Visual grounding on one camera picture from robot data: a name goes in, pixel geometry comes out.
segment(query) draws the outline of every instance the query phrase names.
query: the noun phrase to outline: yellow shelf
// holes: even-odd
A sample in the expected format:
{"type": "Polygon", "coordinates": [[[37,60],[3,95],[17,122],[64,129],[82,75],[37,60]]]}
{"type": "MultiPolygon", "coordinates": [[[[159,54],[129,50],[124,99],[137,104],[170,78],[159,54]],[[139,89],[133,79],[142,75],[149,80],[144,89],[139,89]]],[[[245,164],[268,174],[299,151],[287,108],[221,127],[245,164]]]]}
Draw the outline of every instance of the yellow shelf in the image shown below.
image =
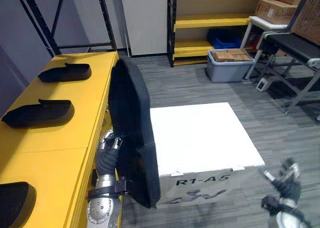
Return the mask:
{"type": "Polygon", "coordinates": [[[181,39],[174,44],[173,59],[177,57],[206,56],[207,51],[214,47],[205,39],[181,39]]]}
{"type": "Polygon", "coordinates": [[[204,63],[207,63],[207,58],[175,60],[173,62],[173,65],[183,66],[183,65],[204,64],[204,63]]]}
{"type": "Polygon", "coordinates": [[[182,28],[245,26],[251,14],[192,14],[178,15],[174,31],[182,28]]]}

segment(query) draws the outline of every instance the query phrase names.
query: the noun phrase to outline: wall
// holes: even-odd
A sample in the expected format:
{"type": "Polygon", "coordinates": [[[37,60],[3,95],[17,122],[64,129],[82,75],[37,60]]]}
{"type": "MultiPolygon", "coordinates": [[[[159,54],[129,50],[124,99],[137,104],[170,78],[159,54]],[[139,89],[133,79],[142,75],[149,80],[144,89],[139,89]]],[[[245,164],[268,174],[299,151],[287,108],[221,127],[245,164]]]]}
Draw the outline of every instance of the wall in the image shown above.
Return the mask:
{"type": "Polygon", "coordinates": [[[167,0],[122,0],[132,55],[167,52],[167,0]]]}
{"type": "MultiPolygon", "coordinates": [[[[121,0],[105,0],[105,2],[116,46],[118,49],[125,48],[127,46],[122,2],[121,0]]],[[[109,42],[99,0],[74,0],[74,4],[90,43],[109,42]]]]}
{"type": "Polygon", "coordinates": [[[0,117],[28,85],[0,46],[0,117]]]}
{"type": "MultiPolygon", "coordinates": [[[[51,29],[58,0],[35,0],[51,29]]],[[[64,0],[56,28],[59,45],[87,43],[73,0],[64,0]]],[[[51,59],[19,0],[0,0],[0,115],[51,59]]],[[[87,49],[65,49],[63,53],[87,49]]]]}

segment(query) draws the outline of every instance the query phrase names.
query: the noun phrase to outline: yellow metal shelving unit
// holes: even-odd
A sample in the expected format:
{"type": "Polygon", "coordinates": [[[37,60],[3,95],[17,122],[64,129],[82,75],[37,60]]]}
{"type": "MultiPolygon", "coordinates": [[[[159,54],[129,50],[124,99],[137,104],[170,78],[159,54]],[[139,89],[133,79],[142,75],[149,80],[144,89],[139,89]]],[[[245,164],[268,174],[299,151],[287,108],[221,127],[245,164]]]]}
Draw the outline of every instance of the yellow metal shelving unit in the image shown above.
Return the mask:
{"type": "Polygon", "coordinates": [[[205,63],[207,59],[204,56],[207,55],[207,51],[214,49],[205,38],[176,40],[177,29],[245,26],[249,23],[251,15],[247,13],[177,15],[176,12],[177,0],[168,0],[167,52],[171,67],[205,63]]]}

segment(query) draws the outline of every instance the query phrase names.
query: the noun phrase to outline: blue plastic crate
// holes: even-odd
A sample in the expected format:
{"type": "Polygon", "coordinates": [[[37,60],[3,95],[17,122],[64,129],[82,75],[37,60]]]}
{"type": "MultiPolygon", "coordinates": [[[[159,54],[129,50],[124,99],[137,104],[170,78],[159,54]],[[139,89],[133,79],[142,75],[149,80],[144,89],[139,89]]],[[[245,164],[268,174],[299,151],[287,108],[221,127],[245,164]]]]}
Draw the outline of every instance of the blue plastic crate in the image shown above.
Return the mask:
{"type": "Polygon", "coordinates": [[[241,40],[228,29],[210,29],[207,40],[215,49],[240,48],[241,40]]]}

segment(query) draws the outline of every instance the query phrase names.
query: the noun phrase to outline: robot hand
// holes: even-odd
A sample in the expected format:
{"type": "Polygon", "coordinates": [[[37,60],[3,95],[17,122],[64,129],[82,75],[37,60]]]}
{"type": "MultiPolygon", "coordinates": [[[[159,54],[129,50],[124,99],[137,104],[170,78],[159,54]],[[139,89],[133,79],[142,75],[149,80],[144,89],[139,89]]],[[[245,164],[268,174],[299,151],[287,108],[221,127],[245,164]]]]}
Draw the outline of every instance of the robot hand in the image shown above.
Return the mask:
{"type": "Polygon", "coordinates": [[[116,180],[115,168],[122,140],[109,130],[96,152],[97,180],[88,193],[87,228],[117,228],[121,211],[119,196],[127,191],[127,180],[116,180]]]}
{"type": "Polygon", "coordinates": [[[280,198],[266,196],[261,201],[261,207],[268,210],[270,228],[306,228],[311,227],[305,220],[297,203],[301,193],[301,183],[297,180],[300,170],[297,163],[287,159],[282,164],[279,177],[274,177],[267,170],[261,170],[263,176],[279,191],[280,198]]]}

